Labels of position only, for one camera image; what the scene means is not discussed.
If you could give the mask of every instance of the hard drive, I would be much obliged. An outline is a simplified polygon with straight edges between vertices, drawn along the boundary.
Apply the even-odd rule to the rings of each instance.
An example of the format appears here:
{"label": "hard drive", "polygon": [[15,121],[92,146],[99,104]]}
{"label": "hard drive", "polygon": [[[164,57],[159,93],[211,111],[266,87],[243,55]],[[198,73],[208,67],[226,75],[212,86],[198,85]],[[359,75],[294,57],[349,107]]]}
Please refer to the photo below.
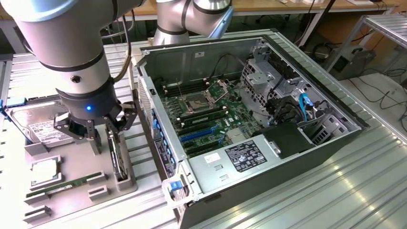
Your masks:
{"label": "hard drive", "polygon": [[24,105],[6,109],[7,115],[28,141],[42,142],[48,148],[74,142],[71,136],[54,128],[55,115],[66,112],[68,112],[67,108],[58,95],[34,99]]}

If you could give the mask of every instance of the motherboard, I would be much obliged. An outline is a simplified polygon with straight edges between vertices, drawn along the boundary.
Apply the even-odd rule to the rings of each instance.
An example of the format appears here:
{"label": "motherboard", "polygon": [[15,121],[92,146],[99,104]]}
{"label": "motherboard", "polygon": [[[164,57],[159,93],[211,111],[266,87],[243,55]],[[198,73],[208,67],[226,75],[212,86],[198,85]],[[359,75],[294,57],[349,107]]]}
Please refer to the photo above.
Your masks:
{"label": "motherboard", "polygon": [[242,102],[235,84],[214,79],[199,85],[176,85],[162,94],[190,157],[248,139],[262,128]]}

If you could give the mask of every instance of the power supply label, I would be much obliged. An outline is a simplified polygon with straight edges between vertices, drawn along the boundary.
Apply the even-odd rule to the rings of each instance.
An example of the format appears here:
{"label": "power supply label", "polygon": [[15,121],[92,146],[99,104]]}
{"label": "power supply label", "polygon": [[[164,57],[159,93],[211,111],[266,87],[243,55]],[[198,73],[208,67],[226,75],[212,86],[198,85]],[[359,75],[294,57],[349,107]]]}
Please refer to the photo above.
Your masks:
{"label": "power supply label", "polygon": [[244,172],[252,167],[267,162],[267,159],[252,140],[226,149],[224,151],[227,152],[238,172]]}

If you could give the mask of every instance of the screw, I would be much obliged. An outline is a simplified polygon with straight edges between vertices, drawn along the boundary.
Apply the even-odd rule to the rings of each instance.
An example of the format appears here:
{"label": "screw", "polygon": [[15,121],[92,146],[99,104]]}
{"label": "screw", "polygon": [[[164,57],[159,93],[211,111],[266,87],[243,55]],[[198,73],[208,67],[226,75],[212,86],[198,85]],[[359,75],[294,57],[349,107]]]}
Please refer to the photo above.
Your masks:
{"label": "screw", "polygon": [[78,76],[78,75],[75,75],[75,76],[71,77],[71,81],[72,81],[74,83],[79,83],[79,82],[82,81],[82,77]]}

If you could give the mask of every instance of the robotic arm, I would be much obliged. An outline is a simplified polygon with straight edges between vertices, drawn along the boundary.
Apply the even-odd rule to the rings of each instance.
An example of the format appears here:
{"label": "robotic arm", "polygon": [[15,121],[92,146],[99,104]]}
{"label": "robotic arm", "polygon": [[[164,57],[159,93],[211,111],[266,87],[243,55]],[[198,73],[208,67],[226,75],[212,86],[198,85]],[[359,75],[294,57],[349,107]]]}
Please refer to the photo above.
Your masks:
{"label": "robotic arm", "polygon": [[[115,94],[114,84],[127,67],[112,78],[100,29],[144,1],[2,0],[50,70],[44,83],[55,85],[68,109],[55,118],[55,128],[76,139],[96,139],[100,124],[118,134],[136,118],[135,103],[122,104]],[[155,44],[187,42],[187,30],[220,38],[231,21],[231,0],[158,0],[158,14]]]}

